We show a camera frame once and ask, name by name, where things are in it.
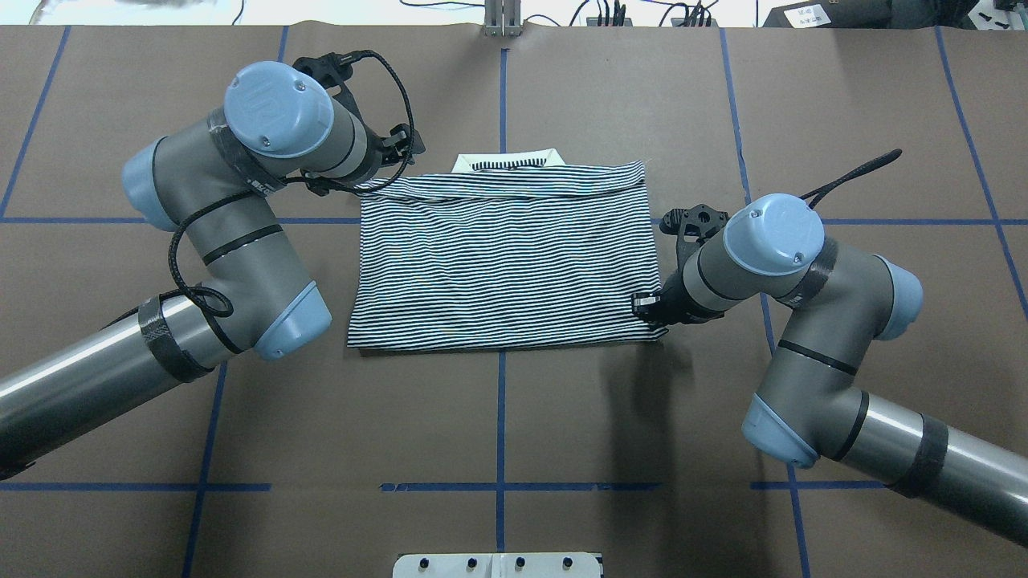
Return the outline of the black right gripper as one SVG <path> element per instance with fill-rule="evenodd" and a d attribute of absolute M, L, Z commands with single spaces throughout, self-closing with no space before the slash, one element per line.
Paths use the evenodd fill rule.
<path fill-rule="evenodd" d="M 659 228 L 661 233 L 676 237 L 678 266 L 659 291 L 631 294 L 631 310 L 635 317 L 652 326 L 704 324 L 724 317 L 724 311 L 705 308 L 694 299 L 686 286 L 686 273 L 689 259 L 699 255 L 705 242 L 712 240 L 726 226 L 727 220 L 726 212 L 715 211 L 708 205 L 672 209 L 664 214 Z"/>

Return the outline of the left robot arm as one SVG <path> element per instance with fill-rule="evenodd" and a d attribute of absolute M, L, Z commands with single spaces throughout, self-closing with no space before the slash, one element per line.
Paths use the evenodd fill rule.
<path fill-rule="evenodd" d="M 326 332 L 331 312 L 268 198 L 294 183 L 376 193 L 379 169 L 401 173 L 425 151 L 405 89 L 389 135 L 363 120 L 346 82 L 365 59 L 381 55 L 251 63 L 205 120 L 125 162 L 133 208 L 172 234 L 175 288 L 2 380 L 3 479 L 243 352 L 278 360 Z"/>

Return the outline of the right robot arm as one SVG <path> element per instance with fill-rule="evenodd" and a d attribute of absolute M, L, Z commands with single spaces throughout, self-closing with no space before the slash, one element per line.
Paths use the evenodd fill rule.
<path fill-rule="evenodd" d="M 642 322 L 702 324 L 760 294 L 792 312 L 741 426 L 757 450 L 799 469 L 829 458 L 1026 545 L 1024 457 L 855 385 L 870 345 L 918 317 L 914 274 L 834 240 L 805 198 L 783 193 L 734 215 L 674 209 L 659 227 L 675 237 L 678 266 L 633 295 Z"/>

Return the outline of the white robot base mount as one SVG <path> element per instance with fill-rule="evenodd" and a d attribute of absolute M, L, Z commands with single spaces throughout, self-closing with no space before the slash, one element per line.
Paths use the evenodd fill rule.
<path fill-rule="evenodd" d="M 603 577 L 590 552 L 423 553 L 399 556 L 393 577 Z"/>

